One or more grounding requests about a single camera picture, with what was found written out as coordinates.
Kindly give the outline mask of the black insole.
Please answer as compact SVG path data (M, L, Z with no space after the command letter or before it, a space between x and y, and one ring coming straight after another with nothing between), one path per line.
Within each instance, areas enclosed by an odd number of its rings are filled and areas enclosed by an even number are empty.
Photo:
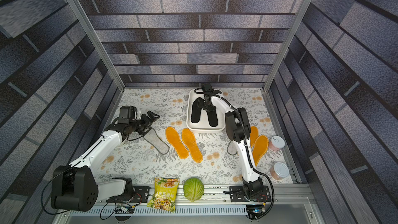
M192 104L192 113L191 113L191 122L192 123L200 122L203 104L204 104L204 99L201 97L198 97L194 100L194 102Z
M207 117L208 117L208 123L211 127L217 127L218 126L218 117L217 117L217 111L207 111Z

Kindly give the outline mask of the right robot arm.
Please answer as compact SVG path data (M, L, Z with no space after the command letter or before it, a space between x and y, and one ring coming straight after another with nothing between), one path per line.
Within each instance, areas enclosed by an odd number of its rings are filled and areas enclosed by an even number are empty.
M204 96L204 109L208 112L220 110L224 114L226 133L237 150L243 176L243 194L249 201L254 201L263 194L264 183L261 176L269 178L257 170L250 147L251 126L245 108L236 108L215 90L205 84L196 93Z

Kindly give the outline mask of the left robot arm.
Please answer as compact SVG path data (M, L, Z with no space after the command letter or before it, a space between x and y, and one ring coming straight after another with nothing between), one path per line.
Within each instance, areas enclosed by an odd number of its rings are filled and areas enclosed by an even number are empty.
M86 152L67 166L59 166L53 172L51 186L51 207L66 211L90 210L95 203L112 200L115 203L127 202L134 198L135 191L131 179L116 177L97 183L94 173L102 162L130 134L145 136L160 115L148 111L140 117L133 106L123 106L119 117L108 125L98 140Z

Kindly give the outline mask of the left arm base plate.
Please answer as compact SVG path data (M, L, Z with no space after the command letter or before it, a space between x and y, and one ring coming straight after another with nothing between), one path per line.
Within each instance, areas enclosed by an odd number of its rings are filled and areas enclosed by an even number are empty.
M107 203L147 203L151 187L131 186L127 187L123 194L113 196L106 200Z

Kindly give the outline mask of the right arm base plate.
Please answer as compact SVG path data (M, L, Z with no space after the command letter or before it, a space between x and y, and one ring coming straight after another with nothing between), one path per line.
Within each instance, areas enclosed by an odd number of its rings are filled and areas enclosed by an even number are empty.
M261 191L250 193L243 188L243 185L236 185L230 186L224 193L229 195L232 203L271 203L272 201L268 186L263 186Z

